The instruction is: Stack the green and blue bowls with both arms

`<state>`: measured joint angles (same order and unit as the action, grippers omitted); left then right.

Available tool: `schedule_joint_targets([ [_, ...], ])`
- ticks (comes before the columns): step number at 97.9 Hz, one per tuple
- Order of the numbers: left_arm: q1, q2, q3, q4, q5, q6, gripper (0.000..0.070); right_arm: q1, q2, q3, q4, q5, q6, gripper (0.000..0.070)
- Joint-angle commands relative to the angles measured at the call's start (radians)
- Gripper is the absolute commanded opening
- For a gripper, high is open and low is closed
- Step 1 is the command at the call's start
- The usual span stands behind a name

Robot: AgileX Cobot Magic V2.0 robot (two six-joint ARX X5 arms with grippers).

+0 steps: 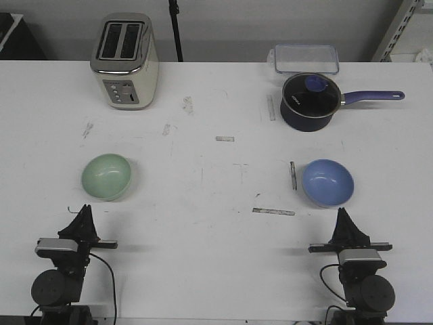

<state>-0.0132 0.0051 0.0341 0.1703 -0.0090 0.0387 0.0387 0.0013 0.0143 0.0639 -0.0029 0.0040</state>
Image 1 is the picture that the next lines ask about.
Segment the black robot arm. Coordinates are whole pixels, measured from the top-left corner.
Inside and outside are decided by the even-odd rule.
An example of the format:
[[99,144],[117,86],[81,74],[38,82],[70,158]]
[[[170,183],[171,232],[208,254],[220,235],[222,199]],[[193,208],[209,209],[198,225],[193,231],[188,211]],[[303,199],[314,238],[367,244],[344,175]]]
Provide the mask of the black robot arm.
[[390,251],[388,242],[372,242],[352,221],[346,209],[338,209],[332,238],[325,244],[310,244],[310,253],[335,253],[338,278],[346,308],[330,305],[325,313],[325,324],[383,324],[395,303],[391,283],[377,275],[387,266],[380,251]]
[[97,324],[88,305],[80,305],[87,267],[92,257],[104,263],[116,291],[114,271],[107,261],[92,253],[94,248],[116,249],[115,240],[97,235],[91,205],[85,204],[75,218],[58,232],[57,238],[39,238],[35,253],[50,259],[54,268],[39,274],[31,287],[31,296],[42,313],[41,324]]

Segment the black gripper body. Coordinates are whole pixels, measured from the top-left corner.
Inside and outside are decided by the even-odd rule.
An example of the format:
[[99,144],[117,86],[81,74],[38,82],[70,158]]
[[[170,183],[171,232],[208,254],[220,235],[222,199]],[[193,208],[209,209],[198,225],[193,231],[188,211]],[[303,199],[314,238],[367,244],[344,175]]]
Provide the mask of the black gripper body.
[[392,244],[389,242],[351,242],[351,241],[329,241],[324,244],[310,244],[308,247],[309,253],[338,253],[344,249],[366,249],[372,248],[379,252],[386,252],[392,250]]
[[86,238],[79,235],[62,234],[61,232],[58,232],[58,236],[60,239],[75,241],[78,244],[78,253],[86,257],[90,255],[91,250],[94,248],[111,250],[118,248],[118,242],[116,240],[102,240],[98,236]]

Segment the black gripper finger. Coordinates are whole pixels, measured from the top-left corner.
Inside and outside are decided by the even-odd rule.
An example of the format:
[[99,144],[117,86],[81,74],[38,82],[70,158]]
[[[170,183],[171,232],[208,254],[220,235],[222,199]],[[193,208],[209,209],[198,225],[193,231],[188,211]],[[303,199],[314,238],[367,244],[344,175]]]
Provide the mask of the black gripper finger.
[[98,239],[99,237],[95,229],[91,205],[87,205],[86,221],[87,221],[88,239]]
[[87,204],[84,204],[81,210],[76,214],[72,222],[60,231],[61,237],[81,237],[85,231],[85,215],[87,213]]
[[346,210],[344,207],[338,209],[336,226],[332,235],[332,241],[345,241],[346,239]]
[[345,208],[342,208],[342,221],[346,241],[369,241],[369,236],[355,225]]

